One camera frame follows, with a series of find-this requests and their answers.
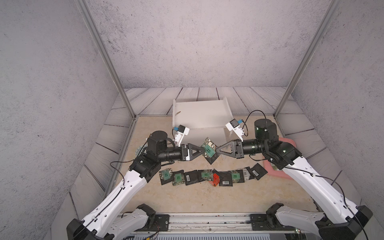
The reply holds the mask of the green tea bag top shelf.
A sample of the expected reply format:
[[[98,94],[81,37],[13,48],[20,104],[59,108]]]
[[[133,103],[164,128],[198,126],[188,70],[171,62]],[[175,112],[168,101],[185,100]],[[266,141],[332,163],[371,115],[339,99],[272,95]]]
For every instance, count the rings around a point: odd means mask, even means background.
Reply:
[[[198,181],[209,181],[212,182],[214,180],[213,170],[198,170]]]

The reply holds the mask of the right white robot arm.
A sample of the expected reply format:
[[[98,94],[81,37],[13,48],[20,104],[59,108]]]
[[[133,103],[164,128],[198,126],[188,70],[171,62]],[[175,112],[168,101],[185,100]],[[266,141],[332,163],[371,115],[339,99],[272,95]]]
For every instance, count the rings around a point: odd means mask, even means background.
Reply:
[[[320,176],[296,147],[279,139],[277,125],[271,120],[258,119],[254,126],[255,138],[245,140],[237,120],[227,123],[226,128],[238,138],[218,147],[217,152],[236,159],[262,154],[295,180],[321,209],[308,212],[276,203],[266,212],[270,228],[294,227],[323,240],[354,240],[365,231],[364,227],[373,216],[367,206],[357,206],[346,198],[342,188],[335,189],[330,184],[330,178]]]

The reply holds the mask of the small green tea bag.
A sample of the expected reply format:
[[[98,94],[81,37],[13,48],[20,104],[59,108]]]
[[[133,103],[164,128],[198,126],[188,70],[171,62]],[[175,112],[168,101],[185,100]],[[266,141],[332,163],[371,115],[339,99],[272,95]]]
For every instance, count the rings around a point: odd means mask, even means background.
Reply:
[[[220,156],[216,152],[217,146],[211,141],[210,138],[206,138],[201,147],[204,149],[204,158],[212,165],[216,159]]]
[[[244,183],[244,172],[242,169],[240,170],[231,170],[231,177],[232,177],[232,182],[233,184],[238,184],[238,183]]]

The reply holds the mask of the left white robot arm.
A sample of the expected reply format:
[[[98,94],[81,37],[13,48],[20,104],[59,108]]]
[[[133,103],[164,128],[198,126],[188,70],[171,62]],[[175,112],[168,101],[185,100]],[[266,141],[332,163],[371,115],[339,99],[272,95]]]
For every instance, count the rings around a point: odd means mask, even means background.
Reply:
[[[164,131],[149,135],[129,170],[114,190],[82,220],[73,219],[67,226],[70,240],[122,240],[143,228],[155,228],[154,209],[138,206],[128,216],[117,217],[129,201],[160,171],[163,162],[191,161],[205,150],[193,144],[180,144],[182,136],[171,140]]]

